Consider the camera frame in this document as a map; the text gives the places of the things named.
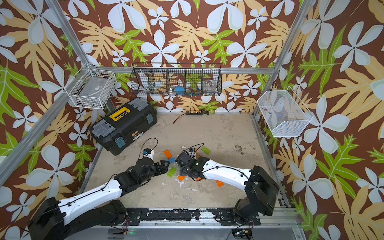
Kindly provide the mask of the orange lego brick long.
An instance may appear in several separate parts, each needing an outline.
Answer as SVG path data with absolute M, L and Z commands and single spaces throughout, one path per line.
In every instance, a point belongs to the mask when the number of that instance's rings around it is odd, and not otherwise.
M 221 182 L 221 181 L 216 181 L 216 183 L 217 183 L 217 186 L 218 186 L 219 188 L 222 187 L 222 186 L 224 185 L 224 183 Z

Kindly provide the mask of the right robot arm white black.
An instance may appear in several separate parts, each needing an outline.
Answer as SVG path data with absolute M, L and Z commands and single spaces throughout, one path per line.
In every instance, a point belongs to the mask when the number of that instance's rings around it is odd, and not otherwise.
M 190 177 L 195 181 L 219 181 L 244 191 L 246 197 L 239 199 L 232 211 L 236 223 L 259 226 L 259 214 L 273 215 L 280 188 L 260 166 L 239 169 L 219 164 L 206 157 L 196 158 L 194 153 L 185 151 L 176 158 L 176 163 L 183 177 Z

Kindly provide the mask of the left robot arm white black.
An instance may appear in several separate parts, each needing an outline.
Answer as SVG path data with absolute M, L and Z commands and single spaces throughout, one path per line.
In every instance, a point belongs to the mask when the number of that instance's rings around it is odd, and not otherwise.
M 155 163 L 143 157 L 95 189 L 67 199 L 46 199 L 28 223 L 31 239 L 64 240 L 96 225 L 123 222 L 127 211 L 118 199 L 167 173 L 169 165 L 169 161 Z

